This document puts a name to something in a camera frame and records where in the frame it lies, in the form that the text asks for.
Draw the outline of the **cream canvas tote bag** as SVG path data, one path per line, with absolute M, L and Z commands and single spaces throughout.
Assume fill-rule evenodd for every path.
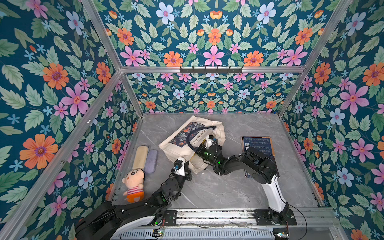
M 192 116 L 170 137 L 160 143 L 159 148 L 173 163 L 179 158 L 185 159 L 189 162 L 190 170 L 198 174 L 206 169 L 208 164 L 189 147 L 188 143 L 196 148 L 201 144 L 204 145 L 205 140 L 210 136 L 218 140 L 219 145 L 222 146 L 226 140 L 223 123 Z

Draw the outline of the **dark blue book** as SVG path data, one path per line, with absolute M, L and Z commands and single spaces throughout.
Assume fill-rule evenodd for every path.
M 255 148 L 265 155 L 274 158 L 275 151 L 270 137 L 241 137 L 244 152 L 249 148 Z

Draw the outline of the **dark red stamp book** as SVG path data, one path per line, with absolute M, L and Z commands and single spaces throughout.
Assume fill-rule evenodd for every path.
M 246 178 L 248 178 L 248 179 L 252 178 L 252 176 L 246 170 L 244 170 L 244 173 L 245 173 Z

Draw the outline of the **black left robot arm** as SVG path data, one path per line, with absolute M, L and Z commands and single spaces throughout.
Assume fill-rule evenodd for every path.
M 141 226 L 155 226 L 181 195 L 185 181 L 192 180 L 192 171 L 185 164 L 185 175 L 174 170 L 148 199 L 128 205 L 104 202 L 75 225 L 78 240 L 110 240 Z

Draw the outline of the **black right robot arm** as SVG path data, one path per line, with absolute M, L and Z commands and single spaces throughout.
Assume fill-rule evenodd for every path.
M 189 144 L 189 147 L 204 162 L 211 165 L 217 175 L 223 176 L 238 170 L 245 170 L 262 185 L 267 196 L 269 217 L 265 219 L 275 224 L 282 224 L 286 221 L 290 206 L 283 197 L 278 183 L 280 174 L 275 160 L 253 147 L 249 147 L 240 155 L 226 158 L 223 156 L 222 146 L 218 144 L 218 141 L 213 141 L 211 144 L 203 143 L 198 147 Z

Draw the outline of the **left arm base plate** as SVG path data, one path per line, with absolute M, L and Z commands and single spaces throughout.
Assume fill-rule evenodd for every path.
M 177 221 L 177 210 L 167 210 L 164 214 L 155 221 L 156 227 L 175 226 Z

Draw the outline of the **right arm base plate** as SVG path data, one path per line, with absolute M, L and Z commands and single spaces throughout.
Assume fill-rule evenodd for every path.
M 270 210 L 254 210 L 253 217 L 259 226 L 296 226 L 297 221 L 292 210 L 277 213 Z

